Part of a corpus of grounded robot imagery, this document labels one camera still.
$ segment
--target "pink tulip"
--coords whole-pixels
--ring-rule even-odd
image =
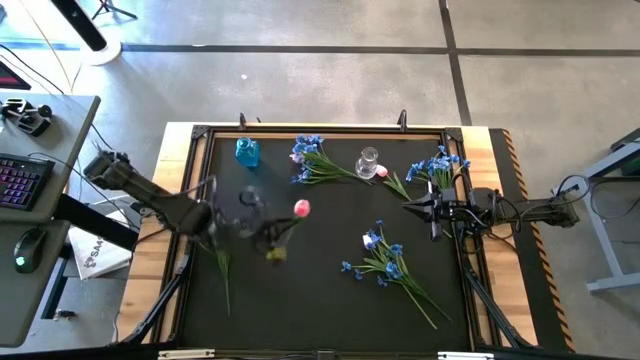
[[[387,170],[386,167],[384,167],[384,166],[382,166],[380,164],[378,164],[376,166],[376,174],[378,174],[378,176],[386,177],[388,173],[389,173],[389,170]]]
[[[293,213],[297,217],[307,217],[311,212],[311,204],[308,200],[298,200],[298,202],[293,206]]]

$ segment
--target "rgb keyboard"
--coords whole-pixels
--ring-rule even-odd
[[[31,211],[55,164],[0,154],[0,207]]]

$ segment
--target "orange black hazard tape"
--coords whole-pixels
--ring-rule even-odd
[[[511,135],[507,130],[502,130],[502,132],[504,134],[504,139],[507,143],[507,147],[509,148],[509,155],[511,156],[511,161],[513,162],[513,167],[516,171],[516,177],[518,178],[520,191],[522,192],[522,196],[524,196],[525,199],[528,199],[529,192],[527,191],[527,186],[524,183],[524,176],[520,171],[520,164],[518,163],[518,157],[516,156],[516,149],[513,147],[513,142],[511,141]],[[571,338],[571,331],[569,331],[567,318],[564,316],[564,309],[562,308],[562,303],[560,303],[560,294],[558,293],[556,282],[555,280],[553,280],[551,265],[549,264],[547,253],[544,250],[544,243],[542,242],[542,237],[540,236],[540,230],[538,230],[538,226],[535,223],[532,223],[531,227],[533,229],[533,237],[536,239],[536,245],[538,246],[538,254],[540,255],[540,260],[542,261],[542,267],[544,268],[544,271],[547,275],[547,282],[549,283],[549,290],[551,291],[553,303],[556,307],[556,313],[558,314],[558,319],[560,320],[560,327],[562,328],[562,332],[564,333],[564,340],[567,343],[569,349],[575,352],[575,347]]]

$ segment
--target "blue glass bottle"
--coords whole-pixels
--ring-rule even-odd
[[[260,162],[260,145],[247,137],[236,142],[236,159],[246,167],[256,167]]]

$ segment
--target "concrete floor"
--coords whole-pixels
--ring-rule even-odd
[[[92,13],[97,2],[82,3]],[[140,19],[108,14],[96,24],[126,43],[445,46],[437,0],[116,5]],[[459,47],[640,49],[640,4],[633,0],[450,0],[449,10]],[[76,42],[55,16],[51,23],[59,26],[48,36]],[[33,38],[37,30],[26,23],[0,26],[0,40]],[[50,53],[18,53],[66,84]],[[460,124],[446,55],[125,52],[103,67],[80,67],[77,52],[60,55],[72,78],[79,71],[74,92],[101,96],[96,126],[147,176],[168,121],[235,122],[244,112],[266,122],[392,123],[406,108],[414,124]],[[547,196],[640,124],[640,57],[462,56],[460,64],[473,124],[511,131],[532,197]],[[82,163],[94,151],[87,142]],[[97,196],[85,186],[84,200]],[[610,275],[591,225],[542,232],[577,350],[640,358],[640,286],[590,295],[585,281]],[[626,271],[640,271],[640,246],[618,243],[616,250]],[[118,280],[71,283],[64,305],[82,321],[36,320],[34,335],[14,351],[108,343],[123,289]],[[101,302],[82,300],[95,294]]]

